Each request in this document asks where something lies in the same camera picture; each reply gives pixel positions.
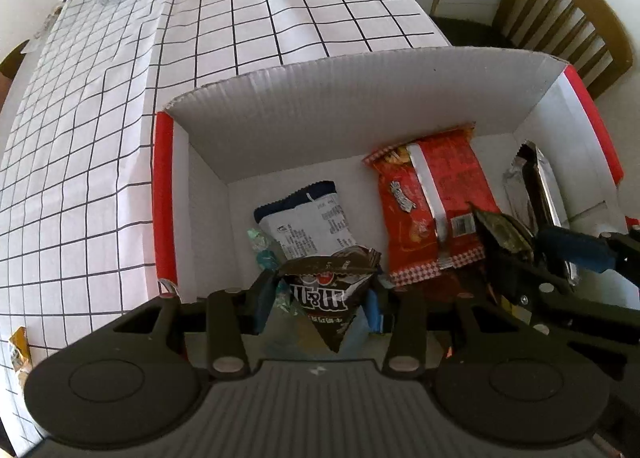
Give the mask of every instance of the tablecloth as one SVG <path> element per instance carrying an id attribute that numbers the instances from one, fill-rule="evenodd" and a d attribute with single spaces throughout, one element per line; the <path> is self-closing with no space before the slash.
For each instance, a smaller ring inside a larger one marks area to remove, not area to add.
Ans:
<path id="1" fill-rule="evenodd" d="M 414 0 L 68 0 L 0 163 L 0 416 L 16 452 L 41 437 L 13 330 L 37 364 L 158 293 L 155 111 L 267 66 L 447 44 Z"/>

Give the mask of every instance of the screw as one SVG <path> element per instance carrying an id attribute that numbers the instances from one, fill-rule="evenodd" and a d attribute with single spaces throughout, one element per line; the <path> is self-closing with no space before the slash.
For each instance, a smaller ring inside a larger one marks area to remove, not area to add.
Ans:
<path id="1" fill-rule="evenodd" d="M 556 288 L 551 283 L 540 283 L 538 289 L 540 292 L 543 292 L 543 294 L 548 294 L 549 292 L 553 292 Z"/>
<path id="2" fill-rule="evenodd" d="M 234 356 L 218 357 L 213 361 L 213 369 L 218 373 L 237 373 L 244 368 L 244 361 Z"/>
<path id="3" fill-rule="evenodd" d="M 540 333 L 543 333 L 544 335 L 549 335 L 549 327 L 546 324 L 534 324 L 533 329 L 538 330 Z"/>
<path id="4" fill-rule="evenodd" d="M 420 361 L 410 355 L 397 355 L 389 359 L 389 368 L 399 373 L 415 372 L 420 367 Z"/>

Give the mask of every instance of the wooden chair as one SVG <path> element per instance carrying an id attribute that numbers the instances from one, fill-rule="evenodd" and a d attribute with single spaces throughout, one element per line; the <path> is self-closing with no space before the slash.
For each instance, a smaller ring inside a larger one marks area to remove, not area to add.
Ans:
<path id="1" fill-rule="evenodd" d="M 493 28 L 516 48 L 574 64 L 593 98 L 633 64 L 625 29 L 604 0 L 501 0 Z"/>

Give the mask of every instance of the white package label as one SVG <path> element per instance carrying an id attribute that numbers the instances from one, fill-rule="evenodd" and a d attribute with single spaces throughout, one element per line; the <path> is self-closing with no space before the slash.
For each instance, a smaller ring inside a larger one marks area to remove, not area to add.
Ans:
<path id="1" fill-rule="evenodd" d="M 281 245 L 287 260 L 331 256 L 356 244 L 337 193 L 265 216 L 259 225 Z"/>

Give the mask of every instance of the red snack bag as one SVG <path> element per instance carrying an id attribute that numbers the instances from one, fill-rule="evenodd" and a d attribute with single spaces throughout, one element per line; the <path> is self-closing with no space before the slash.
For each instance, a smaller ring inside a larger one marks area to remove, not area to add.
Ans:
<path id="1" fill-rule="evenodd" d="M 380 174 L 389 275 L 397 286 L 484 258 L 469 203 L 500 210 L 469 135 L 469 128 L 443 131 L 365 159 Z"/>

